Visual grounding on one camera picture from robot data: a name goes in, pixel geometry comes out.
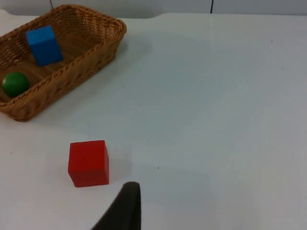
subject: green ball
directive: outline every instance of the green ball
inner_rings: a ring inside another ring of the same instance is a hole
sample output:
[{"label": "green ball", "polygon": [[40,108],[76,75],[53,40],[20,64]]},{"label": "green ball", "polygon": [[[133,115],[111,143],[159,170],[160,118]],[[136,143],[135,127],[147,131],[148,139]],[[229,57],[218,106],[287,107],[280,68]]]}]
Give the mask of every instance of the green ball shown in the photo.
[{"label": "green ball", "polygon": [[20,72],[7,74],[2,81],[3,91],[9,97],[17,97],[30,87],[28,78]]}]

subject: red block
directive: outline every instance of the red block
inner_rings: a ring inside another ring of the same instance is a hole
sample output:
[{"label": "red block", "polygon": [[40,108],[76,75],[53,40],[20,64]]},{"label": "red block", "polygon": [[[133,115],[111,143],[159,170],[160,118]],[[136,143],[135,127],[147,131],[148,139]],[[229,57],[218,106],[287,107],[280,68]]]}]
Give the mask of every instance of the red block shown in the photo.
[{"label": "red block", "polygon": [[68,174],[76,187],[109,184],[109,156],[105,141],[71,143]]}]

